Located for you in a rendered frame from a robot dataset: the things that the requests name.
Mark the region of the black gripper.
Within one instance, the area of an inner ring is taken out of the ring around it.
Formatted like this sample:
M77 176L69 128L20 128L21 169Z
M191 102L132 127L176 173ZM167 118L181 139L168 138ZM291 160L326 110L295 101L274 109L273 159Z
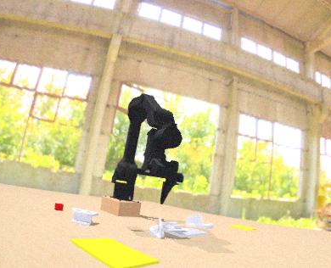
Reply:
M136 176L135 174L139 175L145 175L145 176L155 176L154 172L149 170L149 172L145 171L146 163L149 159L149 156L151 154L155 154L156 158L161 158L161 155L165 155L165 151L159 150L159 149L154 149L154 148L145 148L145 153L143 153L143 166L142 168L137 168L135 165L132 164L127 164L127 163L121 163L118 168L119 173L123 173L125 179L126 179L126 184L128 187L128 192L129 196L131 198L131 201L133 199L134 195L134 186L135 186L135 181L136 181ZM159 176L155 176L159 177ZM161 190L161 195L160 195L160 204L163 204L166 200L166 197L172 188L174 186L179 185L178 182L184 181L184 175L183 173L177 172L177 173L171 173L171 177L168 178L166 176L161 176L160 178L165 178L165 181L163 181L162 184L162 190Z

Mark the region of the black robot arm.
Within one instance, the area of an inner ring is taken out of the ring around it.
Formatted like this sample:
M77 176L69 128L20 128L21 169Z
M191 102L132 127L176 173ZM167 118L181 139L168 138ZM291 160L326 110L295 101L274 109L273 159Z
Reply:
M137 149L137 141L141 124L147 120L151 128L148 131L146 148L154 148L165 151L169 148L177 148L182 142L182 134L177 129L173 113L167 109L161 108L154 96L141 94L139 97L133 98L128 105L128 119L130 121L126 136L126 147L123 159L119 161L115 168L115 173L112 176L111 182L115 184L114 195L120 201L131 201L129 192L123 173L118 172L121 163L135 165L134 158ZM157 128L157 129L155 129ZM177 173L179 163L175 160L166 161L166 156L161 155L161 158L156 158L155 154L151 154L146 163L145 170L151 170L155 176L171 177L171 173ZM118 180L118 181L116 181Z

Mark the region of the small red block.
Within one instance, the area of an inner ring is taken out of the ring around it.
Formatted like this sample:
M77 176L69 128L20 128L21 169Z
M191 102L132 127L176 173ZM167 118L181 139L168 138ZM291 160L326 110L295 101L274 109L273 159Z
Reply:
M60 211L63 211L63 208L64 208L64 205L63 204L55 204L55 210L60 210Z

